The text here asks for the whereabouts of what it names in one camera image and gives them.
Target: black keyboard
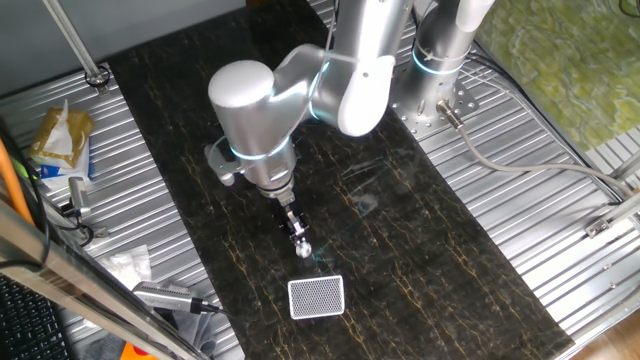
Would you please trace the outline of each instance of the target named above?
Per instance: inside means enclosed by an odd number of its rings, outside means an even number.
[[[73,359],[54,304],[3,275],[0,275],[0,338],[1,359]]]

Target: orange object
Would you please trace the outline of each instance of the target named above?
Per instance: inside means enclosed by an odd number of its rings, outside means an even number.
[[[127,345],[124,346],[120,360],[158,360],[158,358],[127,343]]]
[[[20,187],[20,180],[18,180],[18,175],[16,175],[16,170],[13,168],[11,158],[2,140],[0,140],[0,171],[2,171],[2,177],[7,184],[7,190],[9,190],[9,195],[11,196],[13,208],[20,216],[35,226],[29,208],[27,207],[27,201],[24,199],[24,193]]]

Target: robotic arm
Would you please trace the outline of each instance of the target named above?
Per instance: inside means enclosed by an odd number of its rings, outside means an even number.
[[[238,61],[211,79],[209,98],[236,160],[225,161],[210,145],[205,149],[209,165],[223,184],[231,186],[234,174],[241,173],[265,197],[277,200],[300,257],[308,257],[311,246],[293,194],[296,156],[290,135],[311,117],[347,136],[365,135],[378,124],[412,2],[342,0],[332,51],[301,45],[274,71],[257,61]],[[411,70],[398,83],[403,108],[418,116],[436,114],[435,104],[454,96],[458,70],[492,3],[442,0],[429,12],[418,30]]]

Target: metal pipe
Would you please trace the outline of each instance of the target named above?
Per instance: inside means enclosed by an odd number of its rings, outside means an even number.
[[[78,60],[80,60],[82,67],[89,75],[89,79],[91,79],[94,84],[103,83],[105,79],[100,73],[98,66],[95,62],[93,62],[91,55],[82,42],[82,39],[80,39],[80,36],[78,36],[76,29],[73,27],[73,24],[71,24],[71,20],[69,20],[69,17],[67,17],[67,14],[64,12],[64,9],[62,9],[62,6],[60,6],[58,0],[42,0],[42,2],[47,7],[47,10],[49,10],[51,17],[53,17],[53,20],[55,20],[56,24],[58,24],[60,31],[67,39],[69,46],[71,46],[71,49],[78,57]],[[99,87],[98,89],[101,93],[105,90],[102,89],[101,91],[101,87]]]
[[[43,234],[0,202],[0,257],[14,259],[16,251],[37,261]],[[51,242],[46,269],[38,273],[2,272],[158,358],[174,353],[185,360],[207,359],[73,243],[62,248]]]

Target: black marble surface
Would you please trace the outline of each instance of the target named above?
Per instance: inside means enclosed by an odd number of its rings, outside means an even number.
[[[207,166],[220,67],[275,68],[326,29],[304,0],[271,1],[109,60],[242,348],[251,359],[548,359],[571,345],[388,112],[361,138],[308,121],[295,133],[296,194],[313,258],[296,258],[267,201]],[[287,282],[341,274],[342,316],[293,321]]]

